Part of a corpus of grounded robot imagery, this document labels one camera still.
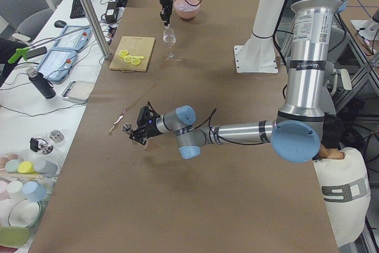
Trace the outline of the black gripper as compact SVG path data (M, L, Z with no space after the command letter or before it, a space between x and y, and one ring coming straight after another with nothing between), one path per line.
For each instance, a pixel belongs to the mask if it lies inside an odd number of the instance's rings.
M139 127L140 134L131 134L129 138L141 145L146 144L146 139L150 137L155 137L161 135L158 127L156 126L156 121L148 121L143 126Z
M160 12L160 17L163 21L163 24L171 25L171 15L173 9L173 0L159 0L162 6L162 10Z

